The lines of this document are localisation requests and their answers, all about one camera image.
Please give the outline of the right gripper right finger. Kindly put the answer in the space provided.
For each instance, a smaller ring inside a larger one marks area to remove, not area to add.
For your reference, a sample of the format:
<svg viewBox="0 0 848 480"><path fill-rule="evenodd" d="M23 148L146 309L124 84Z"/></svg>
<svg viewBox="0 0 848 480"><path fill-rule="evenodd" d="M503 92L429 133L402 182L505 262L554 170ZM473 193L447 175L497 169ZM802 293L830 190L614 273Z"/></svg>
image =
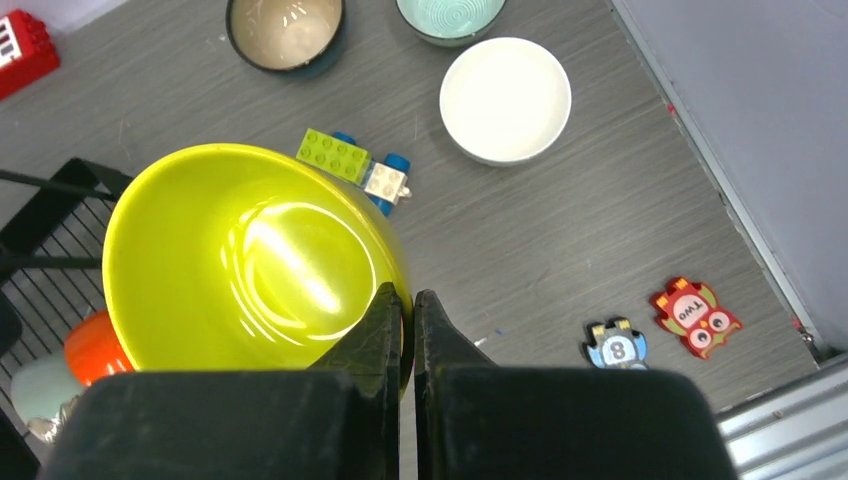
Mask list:
<svg viewBox="0 0 848 480"><path fill-rule="evenodd" d="M508 367L414 303L422 479L733 479L705 397L664 370Z"/></svg>

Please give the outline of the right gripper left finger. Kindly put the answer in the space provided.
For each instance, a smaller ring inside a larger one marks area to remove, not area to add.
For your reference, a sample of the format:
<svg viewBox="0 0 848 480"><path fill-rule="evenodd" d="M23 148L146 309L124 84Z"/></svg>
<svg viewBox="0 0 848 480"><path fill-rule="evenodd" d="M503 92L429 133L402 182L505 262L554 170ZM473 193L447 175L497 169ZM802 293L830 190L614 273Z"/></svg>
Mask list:
<svg viewBox="0 0 848 480"><path fill-rule="evenodd" d="M142 372L94 383L44 479L395 479L402 305L381 285L303 370Z"/></svg>

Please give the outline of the yellow green bowl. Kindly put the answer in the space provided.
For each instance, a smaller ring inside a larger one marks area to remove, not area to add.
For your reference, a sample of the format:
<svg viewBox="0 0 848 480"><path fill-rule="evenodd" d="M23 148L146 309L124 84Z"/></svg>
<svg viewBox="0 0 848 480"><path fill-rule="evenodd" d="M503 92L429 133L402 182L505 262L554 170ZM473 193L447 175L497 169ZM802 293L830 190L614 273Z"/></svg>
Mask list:
<svg viewBox="0 0 848 480"><path fill-rule="evenodd" d="M383 284L412 326L402 245L356 187L284 154L212 143L144 169L109 219L107 310L138 372L305 368Z"/></svg>

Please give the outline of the white ribbed bowl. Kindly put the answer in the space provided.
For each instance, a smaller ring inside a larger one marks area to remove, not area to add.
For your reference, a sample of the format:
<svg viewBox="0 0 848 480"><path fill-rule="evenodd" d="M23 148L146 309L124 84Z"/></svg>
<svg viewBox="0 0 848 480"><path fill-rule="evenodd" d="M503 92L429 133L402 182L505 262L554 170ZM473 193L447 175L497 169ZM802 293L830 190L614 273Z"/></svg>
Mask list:
<svg viewBox="0 0 848 480"><path fill-rule="evenodd" d="M453 143L475 161L517 166L542 156L571 116L573 90L557 57L518 37L485 40L446 71L439 114Z"/></svg>

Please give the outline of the pale green ringed bowl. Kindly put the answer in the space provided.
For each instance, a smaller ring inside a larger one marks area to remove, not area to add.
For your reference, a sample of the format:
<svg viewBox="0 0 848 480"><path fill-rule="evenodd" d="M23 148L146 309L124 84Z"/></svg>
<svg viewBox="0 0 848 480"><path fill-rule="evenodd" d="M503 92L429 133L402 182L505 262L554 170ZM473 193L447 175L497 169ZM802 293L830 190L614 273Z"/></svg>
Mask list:
<svg viewBox="0 0 848 480"><path fill-rule="evenodd" d="M461 47L487 33L506 0L397 0L395 6L416 35L441 47Z"/></svg>

